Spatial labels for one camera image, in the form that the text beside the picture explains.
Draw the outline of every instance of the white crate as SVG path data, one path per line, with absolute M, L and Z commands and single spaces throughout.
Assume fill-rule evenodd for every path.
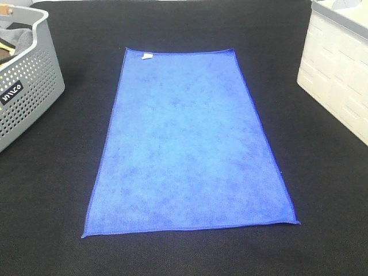
M 368 0 L 314 1 L 298 84 L 368 145 Z

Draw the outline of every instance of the black label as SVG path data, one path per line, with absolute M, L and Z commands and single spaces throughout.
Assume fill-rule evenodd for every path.
M 0 101 L 6 105 L 12 98 L 14 98 L 20 91 L 23 90 L 23 85 L 20 80 L 13 84 L 8 90 L 0 95 Z

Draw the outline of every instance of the gray cloth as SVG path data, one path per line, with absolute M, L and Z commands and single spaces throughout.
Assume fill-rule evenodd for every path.
M 16 46 L 15 55 L 19 55 L 32 45 L 33 36 L 30 29 L 0 29 L 0 38 Z

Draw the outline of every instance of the gray lid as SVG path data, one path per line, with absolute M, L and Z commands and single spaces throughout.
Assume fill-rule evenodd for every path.
M 316 0 L 312 2 L 312 10 L 368 40 L 368 28 L 363 25 L 319 4 Z

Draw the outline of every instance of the gray plastic basket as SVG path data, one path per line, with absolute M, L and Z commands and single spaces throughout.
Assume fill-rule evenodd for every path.
M 48 13 L 0 5 L 0 20 L 32 26 L 33 43 L 0 67 L 0 152 L 32 125 L 65 85 L 47 25 Z

